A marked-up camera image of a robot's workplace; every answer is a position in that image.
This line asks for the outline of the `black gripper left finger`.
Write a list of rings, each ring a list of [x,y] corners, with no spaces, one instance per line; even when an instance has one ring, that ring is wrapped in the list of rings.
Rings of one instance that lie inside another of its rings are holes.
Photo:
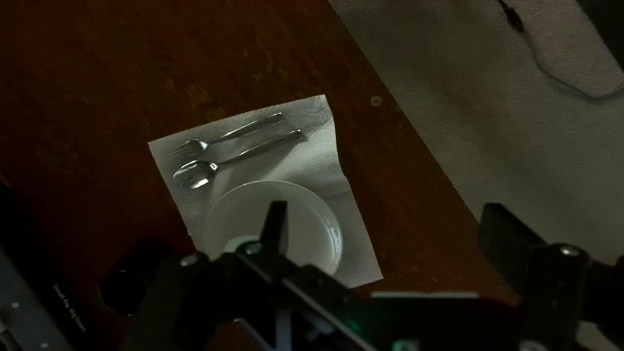
[[[242,271],[240,318],[270,351],[375,351],[357,318],[352,290],[315,265],[297,265],[283,253],[289,205],[270,205],[258,240],[237,253]]]

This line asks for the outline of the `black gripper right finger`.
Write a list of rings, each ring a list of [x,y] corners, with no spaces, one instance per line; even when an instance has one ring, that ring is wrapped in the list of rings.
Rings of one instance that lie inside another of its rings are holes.
[[[480,250],[519,294],[519,351],[572,351],[589,271],[589,255],[547,244],[500,203],[488,203],[478,226]]]

